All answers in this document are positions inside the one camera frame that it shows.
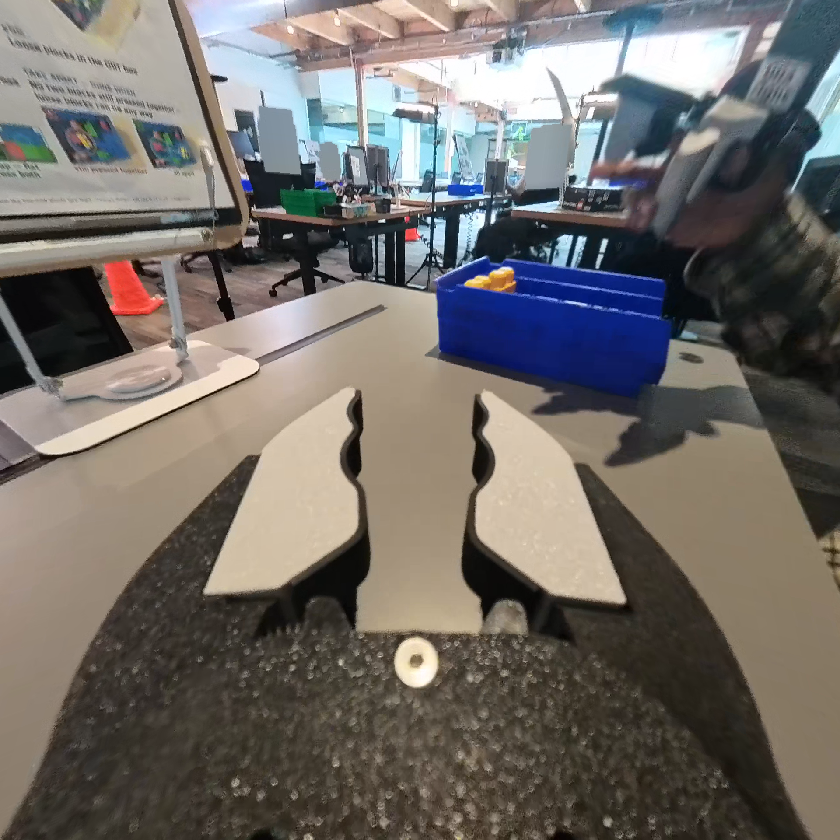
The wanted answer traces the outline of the blue plastic bin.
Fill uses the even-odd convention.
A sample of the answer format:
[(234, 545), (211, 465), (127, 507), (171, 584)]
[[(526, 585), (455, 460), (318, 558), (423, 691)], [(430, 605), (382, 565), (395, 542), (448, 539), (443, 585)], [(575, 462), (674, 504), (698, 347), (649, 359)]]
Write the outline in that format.
[[(516, 293), (464, 287), (501, 266)], [(615, 396), (637, 397), (665, 371), (666, 284), (656, 278), (488, 258), (437, 279), (441, 354)]]

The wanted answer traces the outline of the computer monitor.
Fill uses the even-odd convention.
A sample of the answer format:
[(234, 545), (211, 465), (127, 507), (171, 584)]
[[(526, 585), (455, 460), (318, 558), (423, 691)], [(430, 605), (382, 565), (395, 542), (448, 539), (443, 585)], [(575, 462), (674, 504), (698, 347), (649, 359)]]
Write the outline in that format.
[(344, 180), (358, 195), (390, 195), (390, 152), (383, 145), (353, 146), (344, 152)]

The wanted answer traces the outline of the cluster of yellow blocks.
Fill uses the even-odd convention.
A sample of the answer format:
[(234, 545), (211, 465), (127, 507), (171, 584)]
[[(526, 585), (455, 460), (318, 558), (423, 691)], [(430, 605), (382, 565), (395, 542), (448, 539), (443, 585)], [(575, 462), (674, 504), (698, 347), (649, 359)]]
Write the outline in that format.
[(511, 266), (501, 266), (497, 269), (491, 270), (489, 274), (477, 275), (467, 279), (464, 283), (464, 287), (483, 291), (497, 291), (510, 294), (516, 293), (516, 273)]

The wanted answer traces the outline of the person's right hand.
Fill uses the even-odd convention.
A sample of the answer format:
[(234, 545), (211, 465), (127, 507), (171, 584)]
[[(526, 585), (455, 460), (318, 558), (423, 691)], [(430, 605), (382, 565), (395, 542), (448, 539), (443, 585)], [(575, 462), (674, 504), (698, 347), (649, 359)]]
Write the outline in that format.
[(636, 193), (629, 205), (628, 225), (678, 249), (720, 249), (733, 245), (756, 226), (767, 222), (781, 205), (786, 191), (777, 184), (753, 185), (742, 192), (708, 189), (684, 204), (663, 233), (654, 230), (658, 205), (652, 194)]

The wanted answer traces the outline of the person's right forearm plaid sleeve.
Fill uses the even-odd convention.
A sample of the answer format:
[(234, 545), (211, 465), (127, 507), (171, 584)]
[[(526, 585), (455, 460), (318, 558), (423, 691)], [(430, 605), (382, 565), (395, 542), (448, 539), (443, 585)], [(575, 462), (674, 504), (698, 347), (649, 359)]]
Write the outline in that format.
[(696, 252), (684, 281), (740, 361), (838, 400), (839, 241), (796, 192), (734, 245)]

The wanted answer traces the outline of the instruction board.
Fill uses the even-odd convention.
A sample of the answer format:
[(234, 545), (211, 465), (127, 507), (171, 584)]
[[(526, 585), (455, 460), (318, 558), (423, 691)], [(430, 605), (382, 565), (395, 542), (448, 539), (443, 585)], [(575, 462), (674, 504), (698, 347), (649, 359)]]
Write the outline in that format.
[(226, 248), (247, 206), (185, 2), (2, 2), (2, 278)]

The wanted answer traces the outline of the black cardboard box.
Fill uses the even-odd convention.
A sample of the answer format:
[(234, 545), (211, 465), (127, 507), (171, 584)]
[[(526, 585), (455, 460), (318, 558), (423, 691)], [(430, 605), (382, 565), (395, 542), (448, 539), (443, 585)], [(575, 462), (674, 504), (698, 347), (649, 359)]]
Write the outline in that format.
[(562, 209), (585, 214), (619, 214), (624, 210), (624, 189), (612, 186), (568, 185)]

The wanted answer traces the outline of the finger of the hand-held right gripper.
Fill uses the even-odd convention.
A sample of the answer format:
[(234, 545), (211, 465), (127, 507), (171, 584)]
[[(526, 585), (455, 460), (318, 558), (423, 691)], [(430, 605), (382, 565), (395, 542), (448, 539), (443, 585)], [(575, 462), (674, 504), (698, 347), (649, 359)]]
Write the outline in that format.
[(677, 216), (706, 188), (723, 153), (720, 140), (682, 140), (671, 156), (655, 195), (652, 233), (664, 238)]
[(749, 142), (771, 116), (765, 107), (744, 100), (715, 100), (696, 130), (704, 143)]

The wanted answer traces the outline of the green plastic bin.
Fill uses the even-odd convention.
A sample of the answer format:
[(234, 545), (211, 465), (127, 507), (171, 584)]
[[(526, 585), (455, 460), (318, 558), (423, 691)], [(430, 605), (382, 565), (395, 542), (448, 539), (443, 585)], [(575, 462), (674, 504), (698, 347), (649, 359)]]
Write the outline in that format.
[(292, 216), (326, 217), (334, 214), (333, 209), (339, 205), (339, 199), (332, 189), (281, 189), (279, 198), (280, 206), (287, 215)]

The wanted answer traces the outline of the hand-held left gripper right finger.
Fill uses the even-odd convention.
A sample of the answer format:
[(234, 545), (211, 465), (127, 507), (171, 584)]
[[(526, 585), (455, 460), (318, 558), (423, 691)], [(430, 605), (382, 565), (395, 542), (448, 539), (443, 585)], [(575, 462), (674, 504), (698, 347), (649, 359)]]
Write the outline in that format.
[(576, 464), (562, 444), (491, 391), (476, 395), (466, 532), (531, 591), (620, 610), (627, 595)]

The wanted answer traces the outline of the black tripod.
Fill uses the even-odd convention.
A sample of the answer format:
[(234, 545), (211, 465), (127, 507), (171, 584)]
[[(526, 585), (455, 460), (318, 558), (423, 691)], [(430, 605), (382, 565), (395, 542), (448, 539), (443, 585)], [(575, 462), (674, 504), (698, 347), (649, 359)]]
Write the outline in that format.
[(408, 280), (408, 285), (424, 291), (431, 291), (433, 280), (445, 272), (456, 268), (458, 263), (460, 222), (454, 205), (447, 205), (443, 191), (438, 190), (438, 157), (440, 139), (438, 137), (439, 106), (433, 105), (433, 140), (432, 174), (428, 180), (425, 204), (428, 234), (426, 254), (417, 270)]

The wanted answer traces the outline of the black office chair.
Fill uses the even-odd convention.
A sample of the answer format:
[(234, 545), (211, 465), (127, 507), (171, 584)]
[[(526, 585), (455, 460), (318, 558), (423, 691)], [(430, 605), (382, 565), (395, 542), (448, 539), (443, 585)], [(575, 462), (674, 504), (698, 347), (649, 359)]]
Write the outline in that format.
[(300, 280), (304, 296), (315, 294), (317, 282), (343, 286), (346, 280), (331, 275), (321, 268), (320, 257), (339, 244), (343, 228), (337, 225), (291, 221), (288, 217), (259, 219), (259, 241), (272, 256), (294, 259), (297, 268), (289, 271), (268, 289), (270, 298), (278, 298), (278, 290)]

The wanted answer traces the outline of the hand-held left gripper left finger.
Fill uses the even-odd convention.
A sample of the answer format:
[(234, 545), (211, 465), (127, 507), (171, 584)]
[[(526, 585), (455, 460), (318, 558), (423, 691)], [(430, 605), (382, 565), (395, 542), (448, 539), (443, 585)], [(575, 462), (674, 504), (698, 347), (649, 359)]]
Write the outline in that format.
[(204, 596), (257, 598), (302, 584), (367, 533), (362, 393), (344, 387), (263, 447)]

